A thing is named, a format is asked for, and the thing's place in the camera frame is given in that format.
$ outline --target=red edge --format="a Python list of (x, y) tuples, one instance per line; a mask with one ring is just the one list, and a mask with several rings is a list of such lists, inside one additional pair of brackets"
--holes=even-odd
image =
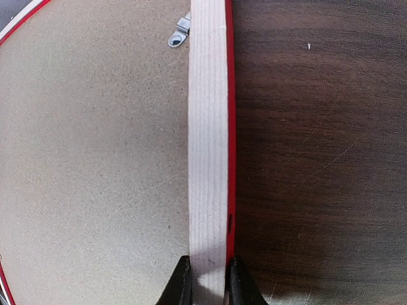
[(235, 40), (233, 35), (232, 0), (226, 1), (226, 39), (228, 49), (228, 236), (226, 238), (226, 263), (235, 256), (236, 215), (236, 88), (235, 88)]
[(26, 22), (33, 14), (43, 8), (47, 3), (51, 0), (44, 0), (43, 2), (39, 3), (35, 8), (33, 8), (26, 16), (23, 17), (11, 30), (7, 32), (7, 34), (0, 39), (0, 46), (24, 23)]
[(1, 263), (0, 263), (0, 279), (1, 279), (1, 282), (3, 283), (3, 285), (4, 285), (5, 293), (7, 294), (7, 297), (10, 300), (11, 305), (15, 305), (13, 296), (12, 296), (12, 294), (10, 292), (10, 288), (8, 288), (8, 284), (7, 284), (7, 281), (6, 281), (6, 276), (4, 275), (4, 271), (3, 271), (3, 267), (1, 266)]

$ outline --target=brown wood panel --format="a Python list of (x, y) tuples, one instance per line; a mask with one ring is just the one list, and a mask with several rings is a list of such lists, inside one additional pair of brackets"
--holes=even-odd
[(272, 304), (407, 304), (407, 1), (233, 10), (237, 253)]

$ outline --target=red strip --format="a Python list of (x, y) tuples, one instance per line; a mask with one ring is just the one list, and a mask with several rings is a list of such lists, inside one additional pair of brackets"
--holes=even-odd
[(0, 279), (1, 279), (1, 282), (3, 283), (5, 292), (7, 294), (8, 299), (11, 302), (11, 305), (15, 305), (13, 296), (11, 295), (10, 289), (8, 288), (8, 284), (7, 284), (7, 281), (6, 281), (6, 276), (4, 275), (4, 271), (3, 271), (3, 267), (1, 266), (1, 263), (0, 263)]
[(236, 216), (236, 88), (235, 40), (233, 35), (232, 0), (226, 1), (226, 38), (228, 47), (228, 110), (229, 110), (229, 160), (228, 160), (228, 236), (226, 238), (226, 263), (235, 256)]
[(0, 46), (24, 23), (26, 22), (33, 14), (39, 11), (42, 7), (44, 7), (48, 2), (51, 0), (44, 0), (43, 2), (39, 3), (35, 8), (33, 8), (26, 16), (23, 17), (11, 30), (7, 32), (7, 34), (0, 39)]

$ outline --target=beige fabric panel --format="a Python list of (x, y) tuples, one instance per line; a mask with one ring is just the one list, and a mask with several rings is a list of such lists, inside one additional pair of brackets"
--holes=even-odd
[(154, 304), (188, 253), (189, 2), (53, 0), (0, 48), (0, 254), (17, 304)]

